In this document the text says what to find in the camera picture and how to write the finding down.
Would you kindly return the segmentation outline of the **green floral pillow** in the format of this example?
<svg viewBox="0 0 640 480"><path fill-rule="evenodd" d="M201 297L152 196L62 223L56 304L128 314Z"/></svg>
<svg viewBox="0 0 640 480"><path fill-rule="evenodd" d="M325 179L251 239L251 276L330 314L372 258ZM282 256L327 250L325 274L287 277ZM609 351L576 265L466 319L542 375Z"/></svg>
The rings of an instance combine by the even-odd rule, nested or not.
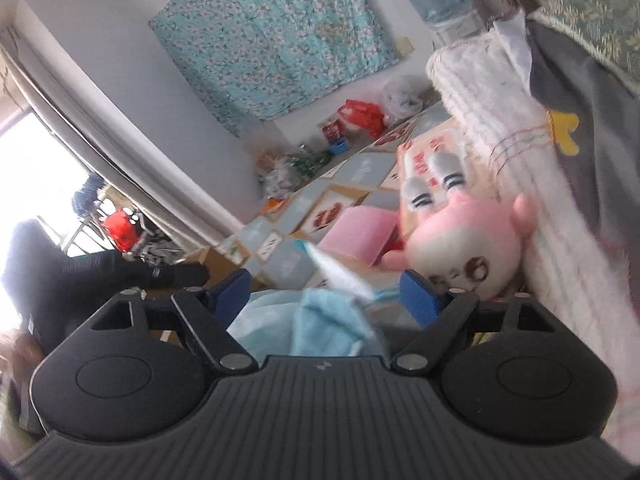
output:
<svg viewBox="0 0 640 480"><path fill-rule="evenodd" d="M639 94L639 0L548 0L529 18L576 42Z"/></svg>

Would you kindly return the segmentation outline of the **clear plastic bag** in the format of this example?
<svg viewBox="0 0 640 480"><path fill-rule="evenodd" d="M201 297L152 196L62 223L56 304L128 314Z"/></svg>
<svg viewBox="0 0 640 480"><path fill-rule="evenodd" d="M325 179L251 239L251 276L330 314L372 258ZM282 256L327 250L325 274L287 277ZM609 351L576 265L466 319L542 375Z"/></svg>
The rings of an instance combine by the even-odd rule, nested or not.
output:
<svg viewBox="0 0 640 480"><path fill-rule="evenodd" d="M401 120L420 113L424 107L424 96L431 88L431 81L418 76L402 75L390 79L381 91L385 114L393 120Z"/></svg>

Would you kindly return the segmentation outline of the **blue white wipes pack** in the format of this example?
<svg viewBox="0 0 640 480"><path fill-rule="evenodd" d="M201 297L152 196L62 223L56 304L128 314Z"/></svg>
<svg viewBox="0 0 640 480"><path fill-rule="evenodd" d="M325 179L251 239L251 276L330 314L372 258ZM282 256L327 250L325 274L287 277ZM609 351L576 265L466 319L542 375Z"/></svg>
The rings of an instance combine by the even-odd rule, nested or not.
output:
<svg viewBox="0 0 640 480"><path fill-rule="evenodd" d="M399 299L399 272L331 255L308 240L296 240L294 244L311 258L330 289L349 292L363 304Z"/></svg>

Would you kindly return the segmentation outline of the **red plastic bag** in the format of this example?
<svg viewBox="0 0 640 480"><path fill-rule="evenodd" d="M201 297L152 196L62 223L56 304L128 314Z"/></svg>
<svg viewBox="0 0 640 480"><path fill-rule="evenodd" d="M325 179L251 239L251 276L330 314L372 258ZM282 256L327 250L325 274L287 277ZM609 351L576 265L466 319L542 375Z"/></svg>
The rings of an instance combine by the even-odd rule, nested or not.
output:
<svg viewBox="0 0 640 480"><path fill-rule="evenodd" d="M346 100L337 110L341 120L365 131L372 139L377 139L386 129L385 115L378 104L359 100Z"/></svg>

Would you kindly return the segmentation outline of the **white folded quilt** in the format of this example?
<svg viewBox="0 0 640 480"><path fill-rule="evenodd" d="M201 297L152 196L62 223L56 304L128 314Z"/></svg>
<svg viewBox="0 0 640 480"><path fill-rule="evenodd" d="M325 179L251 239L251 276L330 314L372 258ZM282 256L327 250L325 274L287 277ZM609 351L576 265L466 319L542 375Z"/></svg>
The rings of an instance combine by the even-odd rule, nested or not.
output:
<svg viewBox="0 0 640 480"><path fill-rule="evenodd" d="M626 269L578 211L548 112L525 89L500 39L488 32L436 50L425 67L442 102L490 171L499 195L531 198L538 226L524 273L533 294L612 370L618 400L604 437L639 458L639 320Z"/></svg>

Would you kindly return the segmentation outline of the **teal floral wall cloth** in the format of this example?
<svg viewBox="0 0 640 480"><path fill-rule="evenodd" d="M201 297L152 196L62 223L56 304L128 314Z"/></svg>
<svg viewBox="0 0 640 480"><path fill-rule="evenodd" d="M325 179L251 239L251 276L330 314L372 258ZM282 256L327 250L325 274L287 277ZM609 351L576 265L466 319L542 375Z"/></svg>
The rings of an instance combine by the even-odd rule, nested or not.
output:
<svg viewBox="0 0 640 480"><path fill-rule="evenodd" d="M149 26L231 133L399 61L367 0L169 0Z"/></svg>

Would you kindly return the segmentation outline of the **grey curtain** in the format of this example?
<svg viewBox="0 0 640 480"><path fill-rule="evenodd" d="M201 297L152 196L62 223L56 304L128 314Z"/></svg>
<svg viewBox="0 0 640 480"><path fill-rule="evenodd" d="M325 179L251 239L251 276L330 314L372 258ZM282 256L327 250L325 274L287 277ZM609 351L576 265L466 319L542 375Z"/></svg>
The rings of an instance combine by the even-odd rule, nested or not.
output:
<svg viewBox="0 0 640 480"><path fill-rule="evenodd" d="M169 168L119 139L78 103L13 27L1 31L1 55L26 101L88 167L139 206L186 250L218 246L235 232L207 200L176 181Z"/></svg>

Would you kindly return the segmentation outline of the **grey duck blanket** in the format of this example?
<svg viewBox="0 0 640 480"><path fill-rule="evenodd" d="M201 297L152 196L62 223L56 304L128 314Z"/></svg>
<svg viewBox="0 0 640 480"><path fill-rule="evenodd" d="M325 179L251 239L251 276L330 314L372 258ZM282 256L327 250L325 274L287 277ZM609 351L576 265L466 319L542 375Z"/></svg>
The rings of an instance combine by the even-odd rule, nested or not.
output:
<svg viewBox="0 0 640 480"><path fill-rule="evenodd" d="M556 138L577 207L639 270L639 100L575 41L530 21L530 93L564 120Z"/></svg>

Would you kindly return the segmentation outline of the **pink sponge cloth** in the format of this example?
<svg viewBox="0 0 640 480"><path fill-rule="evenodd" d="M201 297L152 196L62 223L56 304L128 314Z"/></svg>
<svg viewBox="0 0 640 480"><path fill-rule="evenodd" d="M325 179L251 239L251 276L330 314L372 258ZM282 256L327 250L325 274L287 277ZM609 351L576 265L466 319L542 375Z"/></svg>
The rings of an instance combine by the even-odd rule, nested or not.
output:
<svg viewBox="0 0 640 480"><path fill-rule="evenodd" d="M318 247L334 256L374 266L396 233L398 222L397 211L350 207L335 220Z"/></svg>

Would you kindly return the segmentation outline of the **light blue towel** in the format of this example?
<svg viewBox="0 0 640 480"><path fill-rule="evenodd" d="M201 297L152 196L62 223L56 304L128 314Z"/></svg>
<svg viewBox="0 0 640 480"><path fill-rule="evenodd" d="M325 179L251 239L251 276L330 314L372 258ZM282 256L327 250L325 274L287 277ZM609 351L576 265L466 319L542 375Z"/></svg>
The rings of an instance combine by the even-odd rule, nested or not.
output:
<svg viewBox="0 0 640 480"><path fill-rule="evenodd" d="M349 292L254 292L228 328L258 362L268 356L387 356L381 332Z"/></svg>

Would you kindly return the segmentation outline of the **red tin can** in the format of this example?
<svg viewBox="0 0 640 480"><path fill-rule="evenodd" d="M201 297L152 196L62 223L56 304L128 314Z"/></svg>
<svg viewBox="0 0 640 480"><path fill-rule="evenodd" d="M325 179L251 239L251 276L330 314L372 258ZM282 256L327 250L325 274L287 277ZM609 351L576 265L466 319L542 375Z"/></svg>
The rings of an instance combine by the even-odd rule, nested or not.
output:
<svg viewBox="0 0 640 480"><path fill-rule="evenodd" d="M318 127L329 145L341 141L345 136L344 125L338 116L326 118L323 122L320 122Z"/></svg>

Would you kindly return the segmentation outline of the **pink wet wipes pack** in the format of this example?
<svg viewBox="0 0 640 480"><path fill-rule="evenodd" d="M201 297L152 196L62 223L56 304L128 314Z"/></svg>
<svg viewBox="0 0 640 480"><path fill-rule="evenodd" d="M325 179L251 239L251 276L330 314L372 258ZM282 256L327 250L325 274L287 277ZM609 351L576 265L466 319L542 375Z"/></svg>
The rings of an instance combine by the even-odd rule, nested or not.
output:
<svg viewBox="0 0 640 480"><path fill-rule="evenodd" d="M433 196L434 209L439 211L445 207L447 193L439 185L430 165L432 154L436 152L454 153L461 159L466 186L472 195L495 200L498 198L494 181L484 160L475 153L471 142L465 136L465 130L454 119L446 120L401 144L397 149L400 184L404 184L409 178L420 178Z"/></svg>

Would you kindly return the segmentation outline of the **pink plush doll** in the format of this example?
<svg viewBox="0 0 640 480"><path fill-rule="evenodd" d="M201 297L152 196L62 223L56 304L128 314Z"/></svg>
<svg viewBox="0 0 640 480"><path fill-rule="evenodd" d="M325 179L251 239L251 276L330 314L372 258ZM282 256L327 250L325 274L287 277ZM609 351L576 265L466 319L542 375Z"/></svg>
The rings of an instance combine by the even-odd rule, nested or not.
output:
<svg viewBox="0 0 640 480"><path fill-rule="evenodd" d="M495 298L518 273L525 241L537 227L536 206L524 194L510 204L472 195L454 153L436 152L430 165L447 193L446 206L434 209L420 178L405 180L401 197L418 224L404 246L382 255L382 267L413 270L434 284Z"/></svg>

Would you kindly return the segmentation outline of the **white water dispenser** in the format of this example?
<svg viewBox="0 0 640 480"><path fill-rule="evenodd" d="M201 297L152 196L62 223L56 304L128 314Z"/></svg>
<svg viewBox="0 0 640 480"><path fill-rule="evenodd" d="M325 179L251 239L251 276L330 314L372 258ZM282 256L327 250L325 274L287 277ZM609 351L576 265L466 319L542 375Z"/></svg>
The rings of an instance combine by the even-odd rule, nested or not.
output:
<svg viewBox="0 0 640 480"><path fill-rule="evenodd" d="M431 32L441 46L448 46L462 39L475 37L486 32L486 26L477 10L431 26Z"/></svg>

